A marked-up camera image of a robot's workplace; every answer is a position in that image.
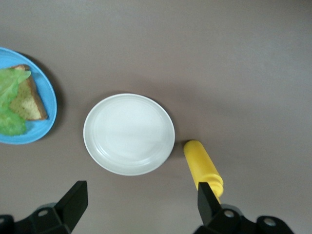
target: green lettuce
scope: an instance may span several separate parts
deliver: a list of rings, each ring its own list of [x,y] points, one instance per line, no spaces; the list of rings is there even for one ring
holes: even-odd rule
[[[11,111],[10,103],[18,94],[19,84],[30,74],[30,71],[0,69],[0,134],[14,136],[26,131],[25,120]]]

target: yellow squeeze bottle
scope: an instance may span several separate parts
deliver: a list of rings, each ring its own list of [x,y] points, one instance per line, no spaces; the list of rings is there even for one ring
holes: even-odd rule
[[[197,140],[190,140],[184,145],[184,154],[197,190],[199,182],[208,182],[219,200],[223,193],[223,180],[204,146]]]

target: gray table surface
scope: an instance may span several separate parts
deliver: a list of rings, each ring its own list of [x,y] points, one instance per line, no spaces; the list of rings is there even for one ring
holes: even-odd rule
[[[44,138],[0,144],[0,214],[22,219],[87,180],[73,233],[193,233],[182,146],[198,139],[224,179],[222,203],[311,233],[311,1],[2,0],[0,46],[30,56],[58,99]],[[124,92],[156,100],[175,125],[172,154],[146,175],[106,171],[84,146],[88,112]]]

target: plate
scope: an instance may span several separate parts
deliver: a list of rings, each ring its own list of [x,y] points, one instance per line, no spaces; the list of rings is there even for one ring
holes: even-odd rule
[[[26,121],[27,131],[19,136],[0,134],[0,142],[7,144],[27,144],[45,136],[52,128],[57,116],[57,100],[53,87],[46,77],[31,60],[6,48],[0,47],[0,69],[18,64],[27,64],[37,86],[37,92],[42,99],[48,118],[45,120]]]
[[[93,107],[83,138],[90,156],[101,167],[137,176],[166,161],[175,143],[175,129],[155,101],[137,94],[117,94]]]

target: toast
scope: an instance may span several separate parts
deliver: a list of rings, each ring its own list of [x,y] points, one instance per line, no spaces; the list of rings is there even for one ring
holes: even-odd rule
[[[11,68],[24,71],[30,70],[29,66],[25,64]],[[18,95],[11,102],[10,109],[25,120],[44,120],[48,118],[32,76],[19,84]]]

